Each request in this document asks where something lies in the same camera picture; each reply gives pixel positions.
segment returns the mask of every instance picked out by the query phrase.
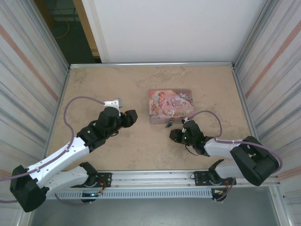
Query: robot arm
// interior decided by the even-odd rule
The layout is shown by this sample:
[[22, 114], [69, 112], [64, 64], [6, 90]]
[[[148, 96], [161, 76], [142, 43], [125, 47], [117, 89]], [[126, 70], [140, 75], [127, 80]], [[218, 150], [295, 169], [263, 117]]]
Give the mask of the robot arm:
[[246, 178], [251, 184], [259, 186], [273, 172], [279, 163], [267, 150], [246, 145], [247, 143], [259, 144], [254, 137], [248, 136], [240, 141], [216, 141], [213, 137], [204, 136], [198, 125], [193, 120], [182, 120], [183, 129], [174, 129], [170, 138], [180, 144], [192, 146], [200, 155], [222, 156], [234, 161], [220, 160], [209, 168], [214, 181], [225, 178]]
[[87, 162], [67, 172], [61, 170], [102, 146], [109, 137], [118, 134], [120, 128], [130, 127], [136, 122], [136, 111], [121, 113], [120, 103], [120, 100], [105, 102], [108, 107], [99, 114], [97, 120], [90, 122], [77, 133], [68, 150], [66, 148], [69, 143], [26, 169], [20, 165], [13, 170], [13, 176], [36, 170], [27, 176], [11, 180], [10, 191], [25, 212], [39, 207], [47, 196], [56, 191], [83, 183], [92, 185], [95, 182], [97, 172]]

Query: white wall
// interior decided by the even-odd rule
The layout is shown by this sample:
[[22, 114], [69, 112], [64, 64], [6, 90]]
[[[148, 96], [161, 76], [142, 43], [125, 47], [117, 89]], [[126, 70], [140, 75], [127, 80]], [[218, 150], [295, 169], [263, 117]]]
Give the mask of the white wall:
[[234, 61], [266, 0], [83, 0], [104, 63]]

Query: striped metal panel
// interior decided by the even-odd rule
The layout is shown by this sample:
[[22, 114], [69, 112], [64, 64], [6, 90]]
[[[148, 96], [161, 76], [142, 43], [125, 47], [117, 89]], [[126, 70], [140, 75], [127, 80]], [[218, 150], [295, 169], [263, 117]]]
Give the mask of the striped metal panel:
[[[60, 199], [91, 199], [82, 197], [83, 191], [62, 191], [57, 196]], [[149, 198], [212, 198], [211, 188], [191, 189], [108, 189], [96, 199], [149, 199]]]
[[[68, 73], [32, 0], [0, 1], [0, 177], [43, 157]], [[10, 182], [0, 183], [0, 199], [13, 198]], [[1, 206], [3, 225], [17, 225], [19, 204]]]
[[245, 57], [238, 79], [262, 143], [284, 160], [279, 179], [301, 222], [301, 1], [278, 0]]

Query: beige table surface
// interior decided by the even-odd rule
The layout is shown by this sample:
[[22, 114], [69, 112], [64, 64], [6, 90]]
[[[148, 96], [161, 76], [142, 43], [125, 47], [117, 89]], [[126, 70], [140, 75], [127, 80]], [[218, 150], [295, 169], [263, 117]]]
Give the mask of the beige table surface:
[[[122, 128], [119, 134], [109, 138], [105, 145], [71, 164], [90, 162], [97, 170], [178, 170], [207, 169], [218, 157], [193, 156], [184, 145], [170, 140], [174, 124], [150, 125], [148, 90], [191, 89], [195, 111], [210, 110], [222, 122], [223, 139], [241, 139], [250, 134], [237, 89], [228, 66], [201, 67], [118, 67], [74, 68], [64, 95], [63, 104], [55, 128], [50, 153], [69, 142], [71, 133], [63, 122], [66, 104], [77, 96], [89, 96], [101, 101], [120, 97], [121, 111], [135, 109], [137, 122], [130, 128]], [[103, 106], [90, 100], [76, 100], [67, 112], [67, 121], [77, 133], [96, 120]], [[203, 113], [194, 118], [204, 135], [219, 133], [217, 120]]]

